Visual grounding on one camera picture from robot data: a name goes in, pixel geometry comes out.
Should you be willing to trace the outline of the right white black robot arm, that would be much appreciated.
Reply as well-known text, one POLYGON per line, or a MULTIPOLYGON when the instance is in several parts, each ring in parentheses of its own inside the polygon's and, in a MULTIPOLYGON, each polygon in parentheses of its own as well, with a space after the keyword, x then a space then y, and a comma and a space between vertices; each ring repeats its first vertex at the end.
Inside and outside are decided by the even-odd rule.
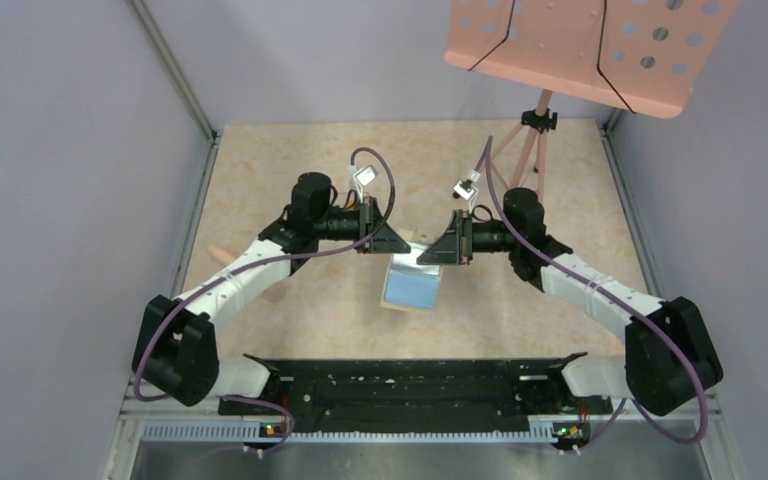
POLYGON ((518 278, 560 298, 601 324, 624 346, 621 355, 576 354, 546 385, 549 404, 572 412, 586 397, 635 401, 665 416, 718 384, 723 368, 698 306, 661 299, 598 272, 547 232, 545 209, 531 189, 514 188, 498 219, 454 211, 420 265, 467 265, 477 253, 505 253, 518 278))

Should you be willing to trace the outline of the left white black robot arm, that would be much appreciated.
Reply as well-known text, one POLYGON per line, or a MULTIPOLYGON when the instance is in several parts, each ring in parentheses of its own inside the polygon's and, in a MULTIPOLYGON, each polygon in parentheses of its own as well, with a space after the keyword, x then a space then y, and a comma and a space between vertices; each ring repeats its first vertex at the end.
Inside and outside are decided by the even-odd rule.
POLYGON ((410 245, 387 223, 373 198, 353 208, 334 205, 332 180, 319 172, 299 176, 289 204, 250 246, 198 287, 146 306, 132 360, 133 392, 152 402, 171 398, 194 406, 207 397, 242 395, 257 413, 279 404, 270 369, 249 357, 223 360, 217 338, 269 287, 324 256, 321 241, 340 241, 339 253, 407 254, 410 245))

